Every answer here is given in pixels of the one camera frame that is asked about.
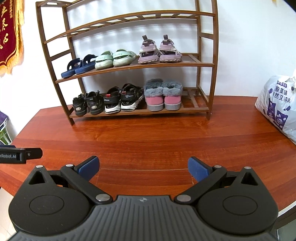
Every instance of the gray fur trim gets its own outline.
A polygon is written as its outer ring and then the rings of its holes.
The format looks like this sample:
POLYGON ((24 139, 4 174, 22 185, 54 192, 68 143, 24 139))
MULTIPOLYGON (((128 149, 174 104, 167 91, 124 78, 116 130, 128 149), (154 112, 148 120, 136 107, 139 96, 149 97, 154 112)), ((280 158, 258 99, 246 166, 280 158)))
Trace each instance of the gray fur trim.
POLYGON ((147 81, 144 85, 144 95, 146 97, 156 97, 162 96, 163 88, 161 87, 163 83, 162 79, 151 79, 147 81))
POLYGON ((183 86, 178 81, 165 81, 162 87, 164 96, 179 96, 183 91, 183 86))

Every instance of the red banner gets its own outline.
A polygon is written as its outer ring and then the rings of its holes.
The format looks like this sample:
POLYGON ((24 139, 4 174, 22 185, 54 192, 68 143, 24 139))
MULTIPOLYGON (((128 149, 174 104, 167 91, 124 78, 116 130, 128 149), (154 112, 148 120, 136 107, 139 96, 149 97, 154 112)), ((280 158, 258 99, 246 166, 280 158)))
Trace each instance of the red banner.
POLYGON ((5 0, 0 4, 0 75, 11 73, 22 56, 23 21, 22 0, 5 0))

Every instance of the silver bolt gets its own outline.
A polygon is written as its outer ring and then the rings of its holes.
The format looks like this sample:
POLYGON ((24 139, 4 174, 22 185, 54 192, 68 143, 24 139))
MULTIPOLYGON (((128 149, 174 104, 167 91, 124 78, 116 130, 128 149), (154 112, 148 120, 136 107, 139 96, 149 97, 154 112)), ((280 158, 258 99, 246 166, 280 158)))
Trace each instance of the silver bolt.
POLYGON ((96 195, 96 200, 98 200, 99 202, 105 202, 110 200, 110 196, 108 194, 98 194, 96 195))
POLYGON ((181 195, 177 196, 177 200, 179 202, 189 202, 191 200, 191 197, 186 194, 181 194, 181 195))

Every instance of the triangular cutout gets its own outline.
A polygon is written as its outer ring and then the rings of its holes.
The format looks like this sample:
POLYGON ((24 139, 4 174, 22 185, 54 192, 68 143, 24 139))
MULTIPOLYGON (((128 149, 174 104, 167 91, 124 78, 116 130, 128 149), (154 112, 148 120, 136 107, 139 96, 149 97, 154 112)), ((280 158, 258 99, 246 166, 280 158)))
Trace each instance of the triangular cutout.
POLYGON ((36 172, 29 182, 30 185, 39 184, 39 183, 45 183, 42 172, 36 172))
POLYGON ((246 173, 242 179, 242 184, 258 186, 258 183, 254 179, 251 173, 246 173))

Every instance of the black shoe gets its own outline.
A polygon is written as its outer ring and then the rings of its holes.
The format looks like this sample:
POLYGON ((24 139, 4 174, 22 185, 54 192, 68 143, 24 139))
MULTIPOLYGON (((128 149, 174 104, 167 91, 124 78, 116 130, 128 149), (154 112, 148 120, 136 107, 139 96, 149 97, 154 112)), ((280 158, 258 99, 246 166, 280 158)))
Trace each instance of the black shoe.
POLYGON ((144 89, 132 84, 125 84, 121 90, 121 110, 133 111, 144 98, 144 89))
POLYGON ((120 88, 117 86, 108 90, 108 92, 104 96, 104 104, 105 104, 105 113, 113 114, 120 112, 120 88))
POLYGON ((78 97, 75 97, 73 99, 73 108, 74 108, 75 114, 78 116, 86 114, 87 104, 85 101, 85 96, 83 94, 80 94, 78 97))
POLYGON ((89 92, 86 96, 87 107, 92 115, 97 115, 104 110, 104 98, 100 92, 89 92))

